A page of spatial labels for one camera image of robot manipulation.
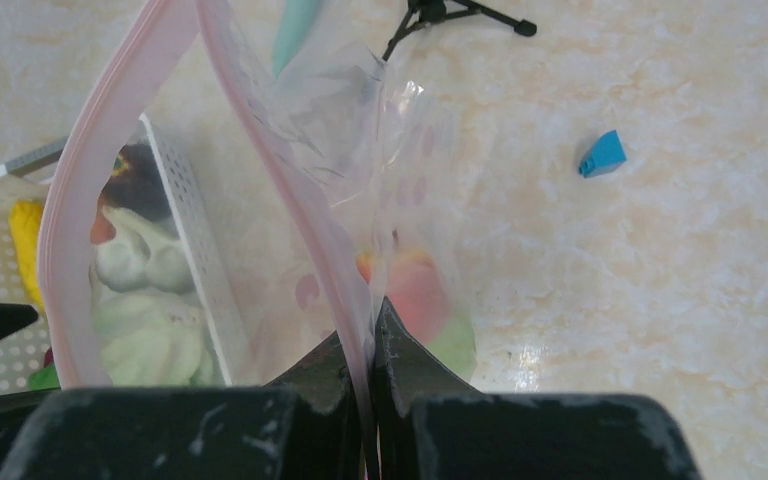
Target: blue lego brick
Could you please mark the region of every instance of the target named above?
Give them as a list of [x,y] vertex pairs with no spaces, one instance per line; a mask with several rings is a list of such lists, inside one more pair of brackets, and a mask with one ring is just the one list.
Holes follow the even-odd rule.
[[625,163],[625,152],[616,130],[602,135],[593,148],[581,159],[578,173],[584,178],[611,173]]

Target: ziplock bag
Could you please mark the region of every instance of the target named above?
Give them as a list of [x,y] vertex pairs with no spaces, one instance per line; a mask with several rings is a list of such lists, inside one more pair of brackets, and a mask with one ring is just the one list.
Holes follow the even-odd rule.
[[[460,325],[469,322],[468,313],[453,313],[460,306],[446,301],[454,296],[456,282],[445,271],[454,262],[437,255],[436,247],[444,243],[435,243],[434,229],[417,213],[426,208],[424,201],[399,201],[404,196],[400,188],[417,191],[446,182],[445,170],[437,167],[451,150],[452,125],[421,87],[394,79],[351,33],[344,7],[339,0],[321,2],[304,42],[277,79],[258,60],[268,58],[268,52],[241,33],[228,2],[150,0],[143,8],[69,136],[43,214],[38,277],[63,387],[109,385],[116,367],[115,376],[129,383],[167,383],[170,369],[175,382],[262,383],[290,366],[288,359],[293,361],[293,355],[278,358],[276,352],[293,344],[299,358],[321,339],[322,330],[310,325],[327,328],[321,322],[330,319],[343,344],[367,462],[374,470],[368,374],[375,317],[385,292],[398,283],[391,259],[404,259],[402,278],[426,279],[403,291],[425,288],[436,297],[434,327],[414,328],[426,343],[439,337],[452,315],[466,319]],[[223,242],[217,242],[224,254],[221,261],[207,262],[209,268],[194,254],[194,245],[187,245],[192,242],[186,218],[174,207],[184,234],[165,231],[164,236],[148,214],[100,201],[117,154],[133,141],[141,112],[199,33],[258,157],[257,165],[234,165],[251,176],[236,186],[251,195],[229,194],[226,200],[225,213],[239,215],[213,222],[214,237],[241,223],[257,225],[257,233],[242,225],[233,245],[222,248]],[[423,157],[438,159],[433,172],[438,176],[423,180],[415,175]],[[161,172],[165,184],[173,181],[170,173]],[[417,186],[423,181],[426,187]],[[264,184],[274,190],[258,188]],[[423,197],[412,195],[414,200]],[[94,244],[88,239],[99,222],[113,228],[106,228],[100,237],[104,241]],[[116,240],[123,232],[134,235]],[[172,264],[183,272],[179,257],[156,263],[161,271],[152,278],[146,271],[156,254],[175,246],[176,236],[183,240],[181,248],[169,255],[180,252],[186,260],[195,292],[189,300],[181,298],[188,281],[176,282],[167,271]],[[130,252],[128,259],[141,255],[145,261],[103,260],[115,257],[103,251],[110,241]],[[244,254],[235,250],[241,248]],[[111,263],[118,269],[108,268]],[[117,277],[115,272],[122,271],[133,275]],[[419,305],[416,298],[411,301],[402,302],[402,308]],[[468,334],[452,338],[467,346],[474,362],[468,326]],[[198,329],[201,337],[194,333]],[[199,382],[187,377],[196,365],[193,337],[207,339],[208,356],[216,362],[214,375],[193,373]],[[470,370],[469,360],[462,363]]]

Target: clear plastic bag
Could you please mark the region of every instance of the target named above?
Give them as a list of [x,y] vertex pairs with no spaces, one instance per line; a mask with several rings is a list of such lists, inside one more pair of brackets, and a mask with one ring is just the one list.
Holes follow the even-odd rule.
[[[432,353],[447,361],[447,348],[460,352],[448,362],[463,376],[474,368],[469,311],[443,232],[452,122],[354,35],[343,1],[323,0],[315,14],[273,78],[259,58],[275,52],[249,42],[226,1],[150,0],[63,151],[43,214],[38,276],[66,388],[110,385],[111,377],[263,383],[336,326],[374,462],[368,374],[385,293]],[[140,114],[199,34],[258,164],[234,168],[246,178],[236,192],[220,190],[221,222],[205,227],[203,209],[181,195],[171,199],[176,228],[164,231],[139,205],[99,198],[110,196],[105,185]],[[157,132],[147,136],[167,193],[180,191],[178,179],[189,176],[179,170],[189,167]],[[87,241],[105,222],[114,234]],[[116,239],[129,230],[133,238]],[[169,257],[153,264],[163,251]],[[204,349],[194,352],[199,342]]]

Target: white plastic basket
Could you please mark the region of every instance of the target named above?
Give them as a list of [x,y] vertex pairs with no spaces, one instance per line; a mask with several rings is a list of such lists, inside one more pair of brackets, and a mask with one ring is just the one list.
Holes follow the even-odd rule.
[[[136,138],[147,141],[158,162],[172,218],[184,245],[196,292],[204,307],[221,379],[226,385],[249,384],[249,341],[232,296],[190,163],[182,151],[162,138],[148,118],[140,117]],[[65,139],[0,165],[0,303],[31,304],[19,277],[13,239],[7,225],[17,200],[42,200],[45,182],[26,177],[54,164]],[[27,377],[41,367],[49,348],[48,325],[34,325],[0,341],[0,394],[27,390]]]

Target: beige floor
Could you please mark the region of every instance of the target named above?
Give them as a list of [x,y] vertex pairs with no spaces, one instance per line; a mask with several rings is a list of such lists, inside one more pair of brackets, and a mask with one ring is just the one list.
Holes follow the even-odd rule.
[[[375,51],[402,3],[355,1]],[[474,383],[651,395],[707,478],[768,479],[768,0],[488,3],[539,35],[470,19],[394,57],[462,122]],[[68,132],[140,4],[0,0],[0,162]],[[191,157],[239,132],[200,45],[152,113]],[[611,129],[628,163],[583,180]]]

